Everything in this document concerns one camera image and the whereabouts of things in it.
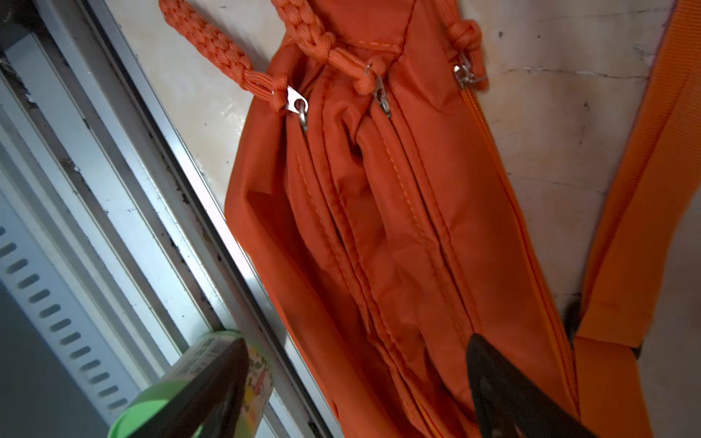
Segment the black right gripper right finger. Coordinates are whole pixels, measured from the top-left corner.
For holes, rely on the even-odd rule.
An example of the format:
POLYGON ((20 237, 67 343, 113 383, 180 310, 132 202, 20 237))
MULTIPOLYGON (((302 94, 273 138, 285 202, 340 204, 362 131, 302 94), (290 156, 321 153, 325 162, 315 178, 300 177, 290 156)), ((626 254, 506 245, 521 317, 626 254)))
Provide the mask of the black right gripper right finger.
POLYGON ((481 335, 467 346, 467 374, 483 437, 593 437, 481 335))

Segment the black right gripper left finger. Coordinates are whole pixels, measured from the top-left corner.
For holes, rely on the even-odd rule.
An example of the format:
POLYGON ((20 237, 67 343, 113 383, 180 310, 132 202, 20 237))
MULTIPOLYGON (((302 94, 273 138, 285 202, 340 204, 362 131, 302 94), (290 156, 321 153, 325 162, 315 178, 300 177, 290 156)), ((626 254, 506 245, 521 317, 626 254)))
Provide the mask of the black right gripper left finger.
POLYGON ((160 412, 126 437, 234 437, 248 360, 246 341, 236 339, 160 412))

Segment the dark rust orange bag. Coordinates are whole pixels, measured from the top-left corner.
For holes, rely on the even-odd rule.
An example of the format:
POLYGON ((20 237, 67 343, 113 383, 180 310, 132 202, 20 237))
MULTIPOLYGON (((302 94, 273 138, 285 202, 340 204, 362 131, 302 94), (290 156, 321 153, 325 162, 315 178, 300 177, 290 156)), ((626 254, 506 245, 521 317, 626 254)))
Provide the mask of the dark rust orange bag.
POLYGON ((700 186, 700 5, 675 3, 562 320, 476 95, 456 1, 277 1, 268 69, 186 1, 168 25, 253 96, 226 222, 348 437, 483 437, 478 334, 596 437, 653 433, 637 358, 700 186))

